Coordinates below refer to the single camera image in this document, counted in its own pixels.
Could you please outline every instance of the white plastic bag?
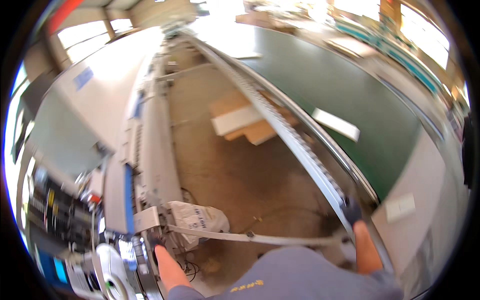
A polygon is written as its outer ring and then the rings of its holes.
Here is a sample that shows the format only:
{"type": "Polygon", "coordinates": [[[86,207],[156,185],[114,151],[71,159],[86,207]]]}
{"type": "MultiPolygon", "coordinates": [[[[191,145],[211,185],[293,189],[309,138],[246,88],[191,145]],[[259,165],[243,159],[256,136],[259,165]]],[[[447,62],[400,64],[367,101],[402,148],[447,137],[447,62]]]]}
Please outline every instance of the white plastic bag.
{"type": "MultiPolygon", "coordinates": [[[[230,231],[227,216],[219,209],[181,201],[170,201],[168,205],[172,210],[175,225],[178,227],[210,232],[230,231]]],[[[190,251],[199,244],[200,240],[204,240],[204,238],[183,233],[181,236],[184,239],[182,244],[185,251],[190,251]]]]}

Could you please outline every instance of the metal rail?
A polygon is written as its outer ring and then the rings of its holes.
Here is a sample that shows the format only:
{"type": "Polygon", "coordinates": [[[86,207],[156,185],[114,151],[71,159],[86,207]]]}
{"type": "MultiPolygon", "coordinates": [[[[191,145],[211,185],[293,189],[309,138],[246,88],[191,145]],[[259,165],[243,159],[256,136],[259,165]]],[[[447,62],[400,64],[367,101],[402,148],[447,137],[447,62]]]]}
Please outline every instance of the metal rail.
{"type": "Polygon", "coordinates": [[[371,201],[378,204],[378,196],[375,190],[372,188],[368,180],[358,169],[355,163],[348,157],[348,155],[343,151],[343,149],[335,142],[335,140],[323,129],[310,115],[308,115],[300,106],[280,91],[276,86],[271,82],[266,80],[264,77],[259,75],[257,72],[243,64],[237,59],[232,58],[231,56],[223,53],[222,51],[208,45],[207,43],[197,39],[188,31],[183,31],[194,43],[202,48],[208,48],[213,51],[215,54],[220,56],[228,64],[235,66],[238,70],[242,71],[245,75],[252,78],[260,86],[262,86],[266,91],[271,93],[276,97],[291,113],[293,113],[299,120],[302,122],[308,129],[310,129],[315,137],[327,148],[330,154],[333,156],[335,161],[339,163],[342,169],[348,173],[352,180],[360,187],[362,187],[371,201]]]}
{"type": "Polygon", "coordinates": [[[287,238],[287,237],[273,237],[268,235],[256,235],[252,232],[246,234],[240,233],[225,233],[225,232],[210,232],[195,229],[181,228],[174,225],[169,225],[171,231],[194,235],[197,237],[215,239],[215,240],[232,240],[232,241],[247,241],[254,243],[278,245],[278,246],[332,246],[349,241],[348,236],[326,237],[326,238],[287,238]]]}
{"type": "Polygon", "coordinates": [[[223,61],[216,53],[206,47],[203,42],[196,38],[192,39],[197,49],[221,72],[232,81],[233,84],[250,100],[252,105],[260,112],[266,121],[276,131],[295,157],[300,161],[309,173],[317,187],[325,196],[336,215],[340,219],[352,240],[353,231],[350,223],[345,218],[340,206],[344,203],[345,195],[328,170],[324,167],[310,147],[300,135],[285,121],[275,107],[270,104],[260,93],[254,89],[245,78],[237,73],[229,64],[223,61]]]}

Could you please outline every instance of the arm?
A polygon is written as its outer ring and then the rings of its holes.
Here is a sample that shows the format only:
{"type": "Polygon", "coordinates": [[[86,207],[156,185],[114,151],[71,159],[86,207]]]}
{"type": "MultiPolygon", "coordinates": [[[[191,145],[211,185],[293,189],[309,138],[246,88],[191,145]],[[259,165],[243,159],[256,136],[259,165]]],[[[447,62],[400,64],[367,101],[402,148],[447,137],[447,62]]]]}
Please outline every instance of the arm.
{"type": "Polygon", "coordinates": [[[362,220],[361,208],[353,199],[341,206],[347,221],[352,225],[355,235],[355,251],[357,255],[357,273],[367,275],[383,268],[377,248],[373,244],[367,224],[362,220]]]}
{"type": "Polygon", "coordinates": [[[355,251],[357,254],[357,273],[370,274],[383,268],[377,249],[372,242],[367,224],[360,220],[353,224],[355,251]]]}
{"type": "Polygon", "coordinates": [[[158,233],[151,232],[148,234],[148,242],[151,247],[154,247],[155,257],[158,263],[158,273],[167,289],[167,293],[176,286],[192,288],[182,268],[180,268],[177,261],[173,259],[167,249],[165,249],[165,239],[158,233]]]}

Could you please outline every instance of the gray t-shirt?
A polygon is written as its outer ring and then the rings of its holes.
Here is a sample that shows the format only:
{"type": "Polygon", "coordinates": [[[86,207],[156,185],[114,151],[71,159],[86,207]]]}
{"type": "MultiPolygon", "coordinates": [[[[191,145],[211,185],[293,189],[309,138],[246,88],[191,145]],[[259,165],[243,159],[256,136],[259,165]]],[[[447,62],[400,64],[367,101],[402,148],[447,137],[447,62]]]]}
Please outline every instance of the gray t-shirt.
{"type": "MultiPolygon", "coordinates": [[[[223,294],[208,299],[388,299],[403,291],[384,270],[359,275],[334,266],[305,247],[284,247],[266,253],[223,294]]],[[[193,288],[176,286],[168,300],[198,300],[193,288]]]]}

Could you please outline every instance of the red pipe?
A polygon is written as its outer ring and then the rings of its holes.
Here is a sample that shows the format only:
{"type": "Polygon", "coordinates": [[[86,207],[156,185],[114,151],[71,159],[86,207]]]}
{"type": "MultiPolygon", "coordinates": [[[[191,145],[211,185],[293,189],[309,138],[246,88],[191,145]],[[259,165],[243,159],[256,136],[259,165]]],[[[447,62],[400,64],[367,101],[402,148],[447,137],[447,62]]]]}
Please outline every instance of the red pipe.
{"type": "Polygon", "coordinates": [[[84,0],[66,0],[53,14],[48,22],[48,33],[52,35],[68,15],[84,0]]]}

